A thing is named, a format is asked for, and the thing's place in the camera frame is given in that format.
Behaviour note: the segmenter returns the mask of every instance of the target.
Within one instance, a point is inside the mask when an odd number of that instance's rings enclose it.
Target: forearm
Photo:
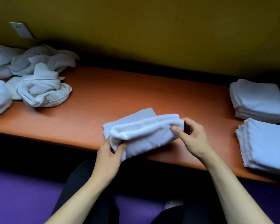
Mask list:
[[[203,162],[212,176],[228,224],[272,224],[216,152]]]
[[[106,186],[90,178],[45,224],[82,224]]]

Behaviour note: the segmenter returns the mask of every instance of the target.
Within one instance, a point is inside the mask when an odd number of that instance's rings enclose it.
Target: hand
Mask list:
[[[108,186],[118,172],[121,156],[126,146],[125,143],[120,144],[115,154],[113,154],[111,152],[110,137],[108,137],[98,150],[91,179],[97,179],[105,186]]]
[[[205,162],[211,158],[211,156],[216,154],[208,140],[203,126],[190,118],[183,118],[182,120],[184,121],[185,131],[188,130],[189,134],[186,134],[176,126],[172,126],[171,130],[184,142],[187,150],[201,162]]]

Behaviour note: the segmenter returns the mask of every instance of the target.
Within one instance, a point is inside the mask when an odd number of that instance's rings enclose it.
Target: purple floor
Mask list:
[[[0,171],[0,224],[43,224],[51,215],[63,183]],[[280,224],[280,185],[243,183],[275,224]],[[150,224],[163,202],[117,195],[120,224]]]

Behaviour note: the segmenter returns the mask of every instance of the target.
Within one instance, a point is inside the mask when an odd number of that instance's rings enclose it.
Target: wall plate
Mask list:
[[[34,38],[32,33],[24,23],[10,22],[10,24],[20,37]]]

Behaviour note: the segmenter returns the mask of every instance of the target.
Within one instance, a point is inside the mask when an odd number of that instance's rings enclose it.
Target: orange table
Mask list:
[[[152,107],[157,115],[177,113],[204,125],[209,140],[236,176],[272,182],[243,166],[234,132],[243,122],[234,116],[229,87],[83,66],[60,75],[72,86],[67,101],[37,109],[14,101],[0,115],[0,133],[97,150],[104,142],[104,123]],[[180,139],[145,156],[205,169]]]

